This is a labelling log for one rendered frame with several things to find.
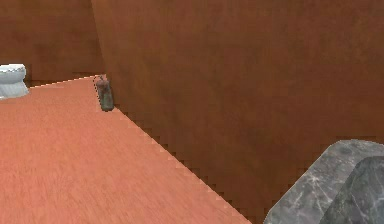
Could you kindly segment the grey marble counter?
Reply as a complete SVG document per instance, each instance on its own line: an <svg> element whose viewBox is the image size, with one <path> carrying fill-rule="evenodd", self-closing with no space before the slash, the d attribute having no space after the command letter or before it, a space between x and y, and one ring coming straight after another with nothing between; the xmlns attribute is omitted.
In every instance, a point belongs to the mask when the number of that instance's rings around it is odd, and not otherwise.
<svg viewBox="0 0 384 224"><path fill-rule="evenodd" d="M384 144L351 139L330 145L263 224L384 224Z"/></svg>

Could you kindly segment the white toilet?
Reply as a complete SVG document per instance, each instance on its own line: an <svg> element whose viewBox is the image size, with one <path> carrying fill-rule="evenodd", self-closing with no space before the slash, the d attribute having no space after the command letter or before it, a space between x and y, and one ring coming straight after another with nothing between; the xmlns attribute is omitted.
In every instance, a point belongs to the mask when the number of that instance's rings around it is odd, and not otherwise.
<svg viewBox="0 0 384 224"><path fill-rule="evenodd" d="M0 65L0 100L25 96L29 90L24 83L26 67L24 64Z"/></svg>

